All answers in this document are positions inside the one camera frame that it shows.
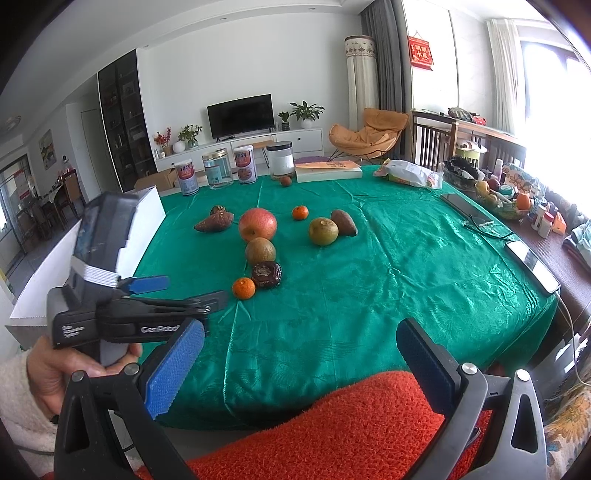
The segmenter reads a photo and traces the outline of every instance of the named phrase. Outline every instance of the white box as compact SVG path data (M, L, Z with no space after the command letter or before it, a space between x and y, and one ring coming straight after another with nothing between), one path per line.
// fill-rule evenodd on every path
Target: white box
M121 278L133 277L148 245L166 214L156 187L135 192L140 198L131 222L129 238L119 251L116 271ZM33 274L6 322L6 328L25 349L45 333L47 293L61 287L70 275L70 262L80 222L65 234Z

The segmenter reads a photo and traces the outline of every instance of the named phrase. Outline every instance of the red and white can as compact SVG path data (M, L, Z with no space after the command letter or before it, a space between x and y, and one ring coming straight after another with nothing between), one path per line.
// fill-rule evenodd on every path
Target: red and white can
M183 160L175 163L174 168L177 170L178 186L181 188L183 195L193 195L199 191L199 184L197 183L197 175L193 167L193 160Z
M238 181L242 185L255 183L257 180L254 147L244 145L244 147L234 148L234 160L238 168Z

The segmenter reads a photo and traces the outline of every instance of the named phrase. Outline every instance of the orange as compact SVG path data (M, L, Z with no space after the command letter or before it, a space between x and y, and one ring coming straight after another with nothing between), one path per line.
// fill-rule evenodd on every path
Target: orange
M300 205L291 211L291 216L294 218L294 220L305 220L308 218L309 213L310 212L308 211L307 207Z
M529 210L531 207L531 200L525 193L520 193L515 200L515 204L519 210Z
M239 278L232 285L232 293L240 300L248 300L255 294L255 290L255 283L248 277Z

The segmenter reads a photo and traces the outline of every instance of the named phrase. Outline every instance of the orange booklet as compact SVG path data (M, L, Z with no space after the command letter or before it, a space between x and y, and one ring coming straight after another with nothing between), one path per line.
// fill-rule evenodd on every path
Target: orange booklet
M297 168L332 168L334 170L352 170L353 168L359 168L359 165L350 160L317 161L313 163L300 163L295 166Z

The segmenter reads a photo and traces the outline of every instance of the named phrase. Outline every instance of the red wall hanging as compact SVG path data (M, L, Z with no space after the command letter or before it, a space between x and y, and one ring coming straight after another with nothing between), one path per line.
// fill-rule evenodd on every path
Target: red wall hanging
M429 42L422 38L409 37L408 49L410 51L410 65L421 69L432 70L433 57Z

